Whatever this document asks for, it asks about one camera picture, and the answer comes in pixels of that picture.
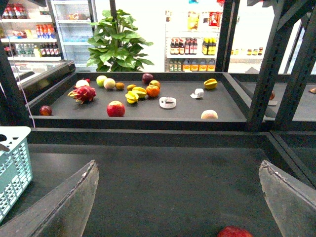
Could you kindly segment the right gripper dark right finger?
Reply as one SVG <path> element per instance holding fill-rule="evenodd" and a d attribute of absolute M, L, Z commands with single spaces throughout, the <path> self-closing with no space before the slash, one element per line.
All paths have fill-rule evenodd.
<path fill-rule="evenodd" d="M 316 191 L 264 160 L 259 178 L 265 201 L 284 237 L 316 235 Z"/>

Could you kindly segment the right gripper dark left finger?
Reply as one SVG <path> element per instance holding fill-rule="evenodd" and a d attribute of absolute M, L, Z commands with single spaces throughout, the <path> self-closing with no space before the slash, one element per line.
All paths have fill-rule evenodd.
<path fill-rule="evenodd" d="M 99 180 L 94 160 L 0 228 L 2 237 L 80 237 Z"/>

